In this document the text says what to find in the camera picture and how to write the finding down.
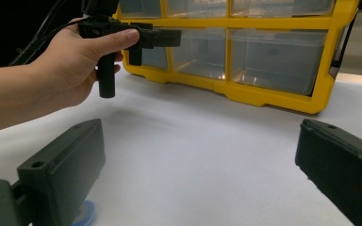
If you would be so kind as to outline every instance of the black background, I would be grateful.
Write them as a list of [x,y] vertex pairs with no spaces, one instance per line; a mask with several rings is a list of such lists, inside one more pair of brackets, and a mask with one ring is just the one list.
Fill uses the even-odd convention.
[[[0,67],[7,66],[18,55],[17,48],[27,46],[56,1],[0,0]],[[48,31],[67,24],[72,18],[82,17],[81,3],[82,0],[67,0]]]

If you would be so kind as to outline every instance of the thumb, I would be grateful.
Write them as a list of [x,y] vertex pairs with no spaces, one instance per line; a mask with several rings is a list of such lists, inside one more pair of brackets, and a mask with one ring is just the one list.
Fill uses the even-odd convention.
[[140,39],[140,32],[136,29],[127,29],[92,39],[92,46],[102,56],[130,47]]

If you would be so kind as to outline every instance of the black handheld device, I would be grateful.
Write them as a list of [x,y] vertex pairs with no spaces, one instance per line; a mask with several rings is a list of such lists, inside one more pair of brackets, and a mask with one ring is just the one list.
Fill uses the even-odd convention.
[[[129,64],[140,66],[142,64],[142,48],[153,49],[158,47],[176,47],[181,42],[180,30],[154,29],[152,24],[122,23],[114,20],[119,0],[84,0],[82,12],[89,18],[79,24],[80,34],[83,38],[97,38],[111,33],[134,28],[140,33],[140,40],[127,48],[129,51]],[[115,96],[114,81],[115,54],[108,54],[99,59],[97,77],[99,92],[103,98]]]

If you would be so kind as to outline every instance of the finger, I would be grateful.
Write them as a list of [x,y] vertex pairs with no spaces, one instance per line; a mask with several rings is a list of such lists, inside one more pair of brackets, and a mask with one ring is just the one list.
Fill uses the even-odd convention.
[[115,62],[120,62],[122,61],[124,58],[124,55],[121,52],[116,52],[115,57],[114,57],[114,61]]
[[69,23],[76,22],[76,21],[81,21],[82,19],[85,19],[85,18],[84,17],[77,17],[77,18],[72,19]]
[[114,65],[114,72],[115,73],[119,72],[121,68],[122,67],[120,67],[120,65],[118,65],[118,64]]
[[101,56],[126,49],[137,43],[140,33],[136,29],[127,29],[104,37],[91,39],[92,48]]
[[92,83],[96,82],[98,80],[97,74],[96,74],[96,70],[93,70],[90,73],[90,80]]

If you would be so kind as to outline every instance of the screw hole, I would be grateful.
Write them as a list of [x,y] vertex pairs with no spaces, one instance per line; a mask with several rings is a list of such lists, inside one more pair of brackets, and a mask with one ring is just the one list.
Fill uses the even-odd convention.
[[43,166],[43,162],[36,162],[31,165],[32,168],[40,168]]

